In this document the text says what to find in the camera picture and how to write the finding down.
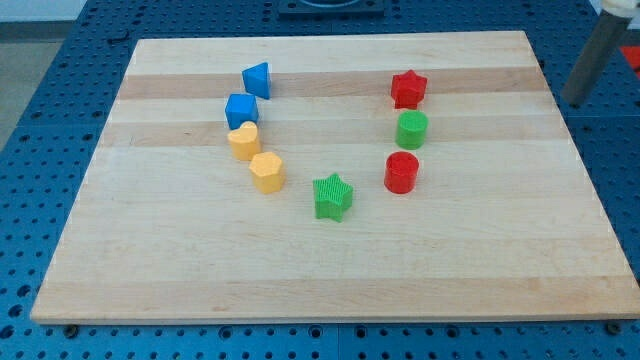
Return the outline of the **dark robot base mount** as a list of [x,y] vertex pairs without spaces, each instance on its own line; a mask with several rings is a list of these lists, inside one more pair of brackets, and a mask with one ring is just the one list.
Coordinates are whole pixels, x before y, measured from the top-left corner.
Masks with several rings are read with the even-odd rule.
[[302,16],[383,15],[385,0],[279,0],[280,18]]

